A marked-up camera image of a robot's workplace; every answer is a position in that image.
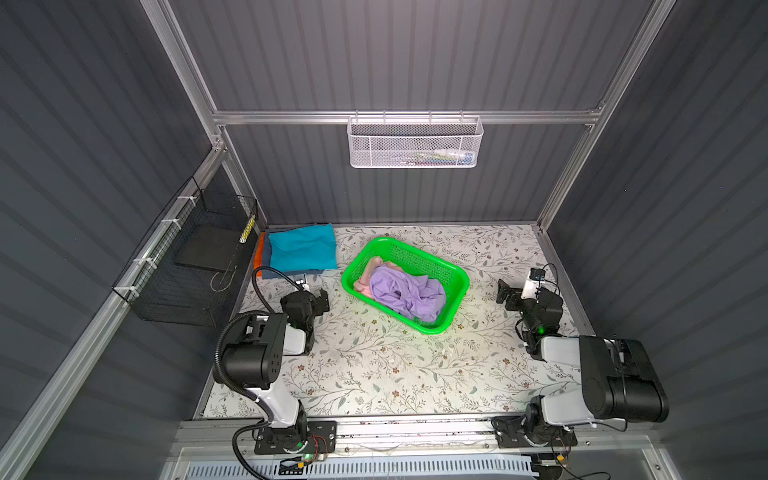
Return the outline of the green plastic basket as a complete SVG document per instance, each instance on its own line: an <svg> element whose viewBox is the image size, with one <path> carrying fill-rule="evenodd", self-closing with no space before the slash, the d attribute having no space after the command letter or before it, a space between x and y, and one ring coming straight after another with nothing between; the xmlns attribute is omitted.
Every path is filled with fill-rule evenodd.
<svg viewBox="0 0 768 480"><path fill-rule="evenodd" d="M395 263L403 272L415 276L428 276L438 280L443 285L447 295L447 303L434 323L407 319L379 304L373 298L368 298L354 290L354 282L360 278L369 260L375 256L381 257L384 261ZM371 240L351 262L343 273L342 286L350 295L392 316L411 328L423 334L437 335L451 326L453 318L469 290L470 278L457 265L395 238L384 236Z"/></svg>

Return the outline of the floral table mat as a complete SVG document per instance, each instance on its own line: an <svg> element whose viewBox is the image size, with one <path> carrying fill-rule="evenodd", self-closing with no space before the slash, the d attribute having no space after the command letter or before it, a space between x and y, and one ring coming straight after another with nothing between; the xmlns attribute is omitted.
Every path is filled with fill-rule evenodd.
<svg viewBox="0 0 768 480"><path fill-rule="evenodd" d="M519 285L546 262L531 226L339 226L335 235L340 269L391 236L460 266L470 287L450 327L425 335L348 294L340 269L309 276L330 310L310 354L285 359L281 376L310 415L521 411L579 383L576 368L532 359L517 315L495 301L499 281Z"/></svg>

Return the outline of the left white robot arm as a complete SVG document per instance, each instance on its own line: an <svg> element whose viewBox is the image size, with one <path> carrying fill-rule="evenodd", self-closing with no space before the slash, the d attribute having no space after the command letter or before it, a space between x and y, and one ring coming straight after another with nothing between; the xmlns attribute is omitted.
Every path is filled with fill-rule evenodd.
<svg viewBox="0 0 768 480"><path fill-rule="evenodd" d="M315 319L330 311L328 293L292 292L275 313L250 310L225 326L214 351L216 383L256 404L263 418L235 441L250 436L254 453L324 457L335 451L337 423L311 421L302 401L281 377L285 357L307 355L314 346Z"/></svg>

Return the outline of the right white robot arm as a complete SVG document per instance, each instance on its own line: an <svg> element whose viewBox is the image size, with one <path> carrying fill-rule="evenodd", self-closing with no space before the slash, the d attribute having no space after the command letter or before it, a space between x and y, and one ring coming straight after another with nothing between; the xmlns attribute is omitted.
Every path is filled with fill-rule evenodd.
<svg viewBox="0 0 768 480"><path fill-rule="evenodd" d="M564 299L547 269L533 268L521 287L497 282L496 302L520 315L515 333L532 359L577 368L579 387L533 397L523 414L494 417L501 448L565 448L577 444L576 427L624 432L631 423L661 423L670 405L641 342L560 333Z"/></svg>

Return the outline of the folded teal t-shirt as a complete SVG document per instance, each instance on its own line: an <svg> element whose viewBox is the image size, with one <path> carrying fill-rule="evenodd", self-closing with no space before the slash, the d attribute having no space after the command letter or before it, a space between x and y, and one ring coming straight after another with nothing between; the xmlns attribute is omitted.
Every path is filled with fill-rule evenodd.
<svg viewBox="0 0 768 480"><path fill-rule="evenodd" d="M269 234L270 266L282 272L333 270L338 267L337 242L331 224L312 225Z"/></svg>

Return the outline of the folded orange t-shirt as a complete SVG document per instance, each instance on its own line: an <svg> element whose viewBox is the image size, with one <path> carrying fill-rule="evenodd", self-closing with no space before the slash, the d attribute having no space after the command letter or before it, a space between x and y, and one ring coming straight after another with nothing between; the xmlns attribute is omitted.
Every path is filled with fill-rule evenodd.
<svg viewBox="0 0 768 480"><path fill-rule="evenodd" d="M266 234L262 232L259 235L256 251L253 257L253 268L256 269L262 265L262 257L263 257L263 250L264 250L264 242L265 242Z"/></svg>

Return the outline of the pink t-shirt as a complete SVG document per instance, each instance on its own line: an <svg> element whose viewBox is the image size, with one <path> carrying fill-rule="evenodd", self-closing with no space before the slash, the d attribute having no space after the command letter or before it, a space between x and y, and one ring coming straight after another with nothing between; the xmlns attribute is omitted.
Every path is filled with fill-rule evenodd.
<svg viewBox="0 0 768 480"><path fill-rule="evenodd" d="M369 260L360 278L354 282L354 290L368 298L372 298L373 294L370 287L371 277L374 271L380 266L386 266L390 269L402 272L402 269L395 263L384 261L381 257L375 256Z"/></svg>

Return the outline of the purple t-shirt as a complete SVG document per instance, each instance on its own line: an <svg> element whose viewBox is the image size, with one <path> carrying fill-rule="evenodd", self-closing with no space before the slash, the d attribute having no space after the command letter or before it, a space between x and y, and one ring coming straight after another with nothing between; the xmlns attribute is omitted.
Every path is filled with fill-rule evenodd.
<svg viewBox="0 0 768 480"><path fill-rule="evenodd" d="M407 319L425 323L434 323L447 303L446 292L438 280L386 265L374 269L369 288L379 304Z"/></svg>

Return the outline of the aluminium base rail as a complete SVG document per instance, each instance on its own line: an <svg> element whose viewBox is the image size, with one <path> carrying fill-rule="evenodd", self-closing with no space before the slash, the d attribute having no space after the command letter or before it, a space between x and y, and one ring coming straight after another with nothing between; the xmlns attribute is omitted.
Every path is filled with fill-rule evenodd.
<svg viewBox="0 0 768 480"><path fill-rule="evenodd" d="M513 437L511 427L497 428L495 413L317 417L321 424L333 422L328 433L311 433L311 452L337 455L363 453L416 453L423 450L493 451L502 442L524 451L535 447L522 437ZM228 456L236 430L252 424L247 418L184 421L173 440L170 454Z"/></svg>

